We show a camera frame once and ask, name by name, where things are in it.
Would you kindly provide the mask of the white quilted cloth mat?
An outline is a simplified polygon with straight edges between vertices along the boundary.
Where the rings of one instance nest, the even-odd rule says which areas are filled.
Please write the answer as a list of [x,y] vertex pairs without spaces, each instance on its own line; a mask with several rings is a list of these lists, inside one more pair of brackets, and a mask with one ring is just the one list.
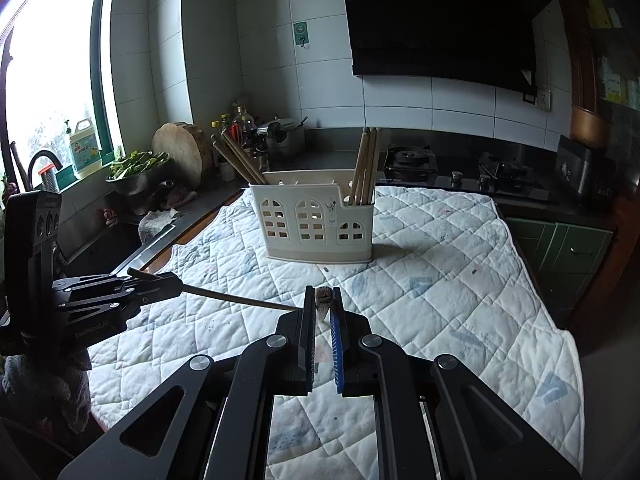
[[344,307],[410,356],[456,356],[573,466],[584,462],[584,386],[570,333],[557,328],[494,202],[483,195],[381,186],[373,258],[360,264],[271,259],[253,197],[224,207],[167,270],[184,282],[265,300],[243,307],[183,295],[145,307],[90,349],[93,416],[111,427],[191,356],[236,356],[270,335],[281,304],[338,287]]

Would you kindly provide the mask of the grey dish rag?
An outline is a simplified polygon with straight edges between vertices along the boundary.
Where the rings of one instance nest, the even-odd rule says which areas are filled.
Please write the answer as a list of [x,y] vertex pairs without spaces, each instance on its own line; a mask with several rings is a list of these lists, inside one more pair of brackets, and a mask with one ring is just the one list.
[[138,224],[138,235],[141,244],[149,244],[155,237],[169,231],[179,217],[180,212],[174,208],[149,211]]

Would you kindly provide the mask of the black sink faucet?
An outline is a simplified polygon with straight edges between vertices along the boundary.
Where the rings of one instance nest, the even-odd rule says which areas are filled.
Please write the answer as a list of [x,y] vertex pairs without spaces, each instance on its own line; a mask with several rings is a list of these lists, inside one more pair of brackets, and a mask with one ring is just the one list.
[[33,191],[35,189],[36,186],[34,185],[34,180],[32,180],[32,175],[34,174],[34,168],[40,159],[47,159],[47,162],[43,162],[38,169],[38,176],[40,177],[42,187],[46,191],[57,193],[60,190],[60,187],[58,186],[58,179],[56,178],[56,175],[63,169],[63,165],[58,159],[58,156],[49,150],[40,150],[32,156],[27,169],[26,186],[29,191]]

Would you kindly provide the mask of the steel bowl of greens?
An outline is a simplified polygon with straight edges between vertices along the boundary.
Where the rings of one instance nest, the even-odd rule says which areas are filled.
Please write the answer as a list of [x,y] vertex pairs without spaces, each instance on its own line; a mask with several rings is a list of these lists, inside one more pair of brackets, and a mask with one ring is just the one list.
[[111,164],[105,182],[120,195],[138,195],[160,180],[168,162],[165,152],[131,152]]

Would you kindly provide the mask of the green cabinet drawers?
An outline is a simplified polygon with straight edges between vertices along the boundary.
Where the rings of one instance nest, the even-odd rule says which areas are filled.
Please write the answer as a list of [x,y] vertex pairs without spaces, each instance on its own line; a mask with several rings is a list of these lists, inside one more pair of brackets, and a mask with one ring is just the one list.
[[608,230],[507,218],[549,310],[570,310],[599,269],[613,233]]

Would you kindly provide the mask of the round wooden cutting board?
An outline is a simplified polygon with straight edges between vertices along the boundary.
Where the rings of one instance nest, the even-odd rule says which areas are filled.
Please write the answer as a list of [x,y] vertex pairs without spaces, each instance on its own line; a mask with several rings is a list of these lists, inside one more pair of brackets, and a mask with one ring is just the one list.
[[187,122],[166,122],[152,137],[152,150],[165,152],[191,188],[198,188],[212,172],[213,144],[203,130]]

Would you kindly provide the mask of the white plastic utensil holder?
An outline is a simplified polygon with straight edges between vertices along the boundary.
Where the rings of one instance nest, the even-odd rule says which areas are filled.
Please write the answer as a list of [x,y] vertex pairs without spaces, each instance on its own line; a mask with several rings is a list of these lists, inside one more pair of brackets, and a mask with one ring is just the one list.
[[351,205],[351,169],[271,171],[252,184],[267,255],[306,263],[372,259],[373,206]]

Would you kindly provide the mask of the small white seasoning jar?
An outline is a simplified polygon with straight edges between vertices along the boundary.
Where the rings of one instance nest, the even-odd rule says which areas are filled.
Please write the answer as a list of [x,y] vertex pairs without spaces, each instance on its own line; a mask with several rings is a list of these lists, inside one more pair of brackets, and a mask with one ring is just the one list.
[[222,182],[232,182],[235,180],[235,170],[228,162],[221,162],[219,164],[220,178]]

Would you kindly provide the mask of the black gas stove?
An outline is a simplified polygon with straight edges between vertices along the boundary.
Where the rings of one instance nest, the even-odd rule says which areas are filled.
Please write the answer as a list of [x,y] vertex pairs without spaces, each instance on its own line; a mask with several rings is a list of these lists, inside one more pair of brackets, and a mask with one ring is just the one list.
[[436,155],[428,146],[391,145],[383,172],[387,182],[485,194],[526,194],[538,185],[533,170],[484,152],[471,157]]

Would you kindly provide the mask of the yellow cap sauce bottle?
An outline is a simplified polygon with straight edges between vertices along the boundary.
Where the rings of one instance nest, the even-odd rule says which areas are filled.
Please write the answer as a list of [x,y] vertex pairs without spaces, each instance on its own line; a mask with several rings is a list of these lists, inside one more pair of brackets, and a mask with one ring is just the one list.
[[221,135],[220,135],[220,121],[219,120],[214,120],[212,122],[212,129],[213,129],[212,139],[220,140],[221,139]]

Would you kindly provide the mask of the cooking oil bottle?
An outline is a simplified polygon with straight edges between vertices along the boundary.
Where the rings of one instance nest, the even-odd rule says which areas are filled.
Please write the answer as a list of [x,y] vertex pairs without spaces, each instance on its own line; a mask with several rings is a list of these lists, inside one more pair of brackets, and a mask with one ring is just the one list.
[[254,118],[248,114],[244,105],[238,105],[236,107],[234,128],[236,138],[241,148],[251,148],[255,144],[257,128]]

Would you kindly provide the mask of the black rice cooker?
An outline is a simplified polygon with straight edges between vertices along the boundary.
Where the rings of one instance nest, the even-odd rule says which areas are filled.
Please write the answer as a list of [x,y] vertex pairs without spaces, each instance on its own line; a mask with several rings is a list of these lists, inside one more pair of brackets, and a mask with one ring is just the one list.
[[608,196],[615,164],[599,150],[561,136],[556,151],[556,173],[578,196]]

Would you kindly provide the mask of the silver pressure cooker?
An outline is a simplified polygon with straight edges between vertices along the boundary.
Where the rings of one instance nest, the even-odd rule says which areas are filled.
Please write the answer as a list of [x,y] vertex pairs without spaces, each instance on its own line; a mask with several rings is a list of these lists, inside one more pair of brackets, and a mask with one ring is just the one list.
[[274,154],[292,155],[304,145],[306,118],[274,118],[266,125],[269,151]]

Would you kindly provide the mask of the copper pot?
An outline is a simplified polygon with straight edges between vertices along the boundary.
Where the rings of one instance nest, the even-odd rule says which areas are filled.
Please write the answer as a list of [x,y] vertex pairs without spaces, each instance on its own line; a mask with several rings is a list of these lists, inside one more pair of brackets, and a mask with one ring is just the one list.
[[570,137],[595,150],[605,150],[610,142],[612,124],[590,110],[572,106]]

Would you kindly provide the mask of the wall power socket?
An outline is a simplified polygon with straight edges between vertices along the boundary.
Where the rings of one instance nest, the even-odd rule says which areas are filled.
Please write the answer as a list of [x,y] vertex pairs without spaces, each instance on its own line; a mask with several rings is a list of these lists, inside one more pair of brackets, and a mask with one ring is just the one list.
[[549,89],[539,89],[536,96],[536,107],[549,113],[552,107],[552,93]]

